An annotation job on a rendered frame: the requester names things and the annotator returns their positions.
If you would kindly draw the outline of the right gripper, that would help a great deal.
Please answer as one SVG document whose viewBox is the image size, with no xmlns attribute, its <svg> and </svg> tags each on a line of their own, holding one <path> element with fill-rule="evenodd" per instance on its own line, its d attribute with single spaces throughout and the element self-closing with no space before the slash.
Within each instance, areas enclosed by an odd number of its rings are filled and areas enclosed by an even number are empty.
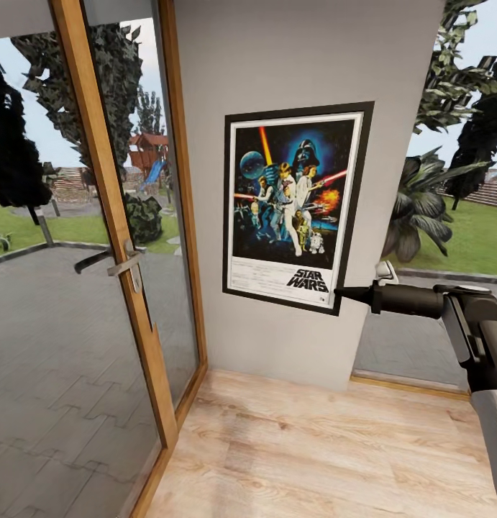
<svg viewBox="0 0 497 518">
<path fill-rule="evenodd" d="M 402 283 L 379 286 L 378 281 L 373 280 L 369 288 L 335 288 L 334 294 L 368 304 L 372 314 L 387 311 L 414 315 L 418 306 L 417 287 Z"/>
</svg>

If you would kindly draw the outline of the poster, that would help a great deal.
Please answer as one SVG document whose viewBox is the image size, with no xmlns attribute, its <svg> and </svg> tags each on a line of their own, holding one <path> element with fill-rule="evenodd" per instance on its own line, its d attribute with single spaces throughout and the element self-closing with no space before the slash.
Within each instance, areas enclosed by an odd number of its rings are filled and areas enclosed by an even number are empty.
<svg viewBox="0 0 497 518">
<path fill-rule="evenodd" d="M 339 316 L 374 108 L 224 116 L 223 294 Z"/>
</svg>

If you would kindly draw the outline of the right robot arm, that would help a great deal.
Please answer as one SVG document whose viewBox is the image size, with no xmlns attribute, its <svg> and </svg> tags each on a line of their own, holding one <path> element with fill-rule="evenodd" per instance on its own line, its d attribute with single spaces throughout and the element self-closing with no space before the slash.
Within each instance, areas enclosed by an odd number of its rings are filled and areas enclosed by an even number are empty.
<svg viewBox="0 0 497 518">
<path fill-rule="evenodd" d="M 372 314 L 442 318 L 458 363 L 468 372 L 497 494 L 497 298 L 477 286 L 403 285 L 388 260 L 375 271 L 381 279 L 369 288 L 335 288 L 334 294 L 368 304 Z"/>
</svg>

